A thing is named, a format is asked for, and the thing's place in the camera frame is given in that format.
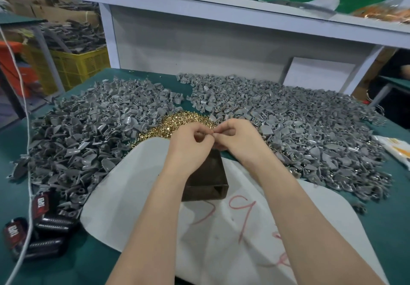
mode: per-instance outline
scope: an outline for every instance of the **yellow basket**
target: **yellow basket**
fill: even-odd
[[[110,67],[107,47],[83,54],[52,50],[50,50],[50,53],[66,91],[86,81],[104,68]],[[57,86],[54,83],[43,52],[30,45],[25,45],[23,54],[26,61],[37,73],[44,94],[51,95],[57,92]]]

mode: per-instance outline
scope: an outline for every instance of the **white plastic board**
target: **white plastic board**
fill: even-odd
[[[349,63],[293,58],[283,84],[339,92],[354,67],[354,64]]]
[[[88,233],[122,251],[169,141],[150,138],[134,148],[98,185],[81,214]],[[176,275],[195,285],[296,284],[262,189],[238,163],[223,159],[229,190],[221,201],[181,203]],[[350,204],[337,193],[300,180],[315,205],[388,284]]]

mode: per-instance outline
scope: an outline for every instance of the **brown metal box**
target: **brown metal box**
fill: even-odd
[[[182,201],[222,200],[226,198],[228,187],[221,153],[212,149],[204,163],[188,178]]]

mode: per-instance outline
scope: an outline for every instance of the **white cord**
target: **white cord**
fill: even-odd
[[[27,102],[25,99],[25,93],[24,93],[24,83],[23,83],[23,77],[20,73],[20,70],[18,69],[16,58],[14,57],[13,50],[11,49],[9,43],[6,40],[6,36],[3,33],[3,29],[0,26],[0,33],[3,38],[3,41],[6,43],[7,48],[9,49],[10,55],[12,56],[14,66],[16,67],[18,77],[20,79],[20,88],[21,88],[21,93],[23,94],[23,101],[24,101],[24,112],[26,114],[26,119],[27,119],[27,154],[29,155],[29,146],[30,146],[30,119],[29,119],[29,114],[27,111]],[[7,282],[5,285],[11,285],[13,282],[14,278],[16,277],[18,270],[20,270],[21,265],[23,264],[24,257],[27,252],[28,244],[30,243],[30,239],[33,233],[33,217],[32,217],[32,200],[33,200],[33,191],[31,189],[31,181],[30,181],[30,167],[28,166],[28,196],[29,196],[29,202],[28,202],[28,232],[27,232],[27,237],[24,242],[23,248],[20,252],[20,256],[18,257],[18,261],[16,265],[14,266],[14,269],[12,273],[10,274],[10,277],[8,278]]]

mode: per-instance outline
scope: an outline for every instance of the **red label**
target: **red label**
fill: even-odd
[[[48,196],[40,195],[33,200],[33,218],[40,217],[49,210]]]
[[[26,234],[19,221],[14,221],[9,224],[4,228],[3,233],[10,249],[15,247],[18,243],[23,242],[26,238]]]

